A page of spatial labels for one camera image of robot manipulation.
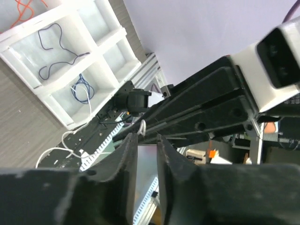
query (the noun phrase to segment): white storage cube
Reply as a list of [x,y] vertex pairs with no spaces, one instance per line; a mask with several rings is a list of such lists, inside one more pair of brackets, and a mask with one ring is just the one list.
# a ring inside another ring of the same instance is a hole
[[141,63],[108,0],[44,1],[48,8],[30,5],[40,7],[34,18],[0,34],[0,56],[73,129],[90,120],[89,106],[77,101],[70,88],[79,74],[95,90],[90,101],[94,117]]

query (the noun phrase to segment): white wall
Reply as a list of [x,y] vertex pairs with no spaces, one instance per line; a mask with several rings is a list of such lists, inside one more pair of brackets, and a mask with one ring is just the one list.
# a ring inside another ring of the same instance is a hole
[[174,84],[261,39],[295,1],[124,0],[143,47]]

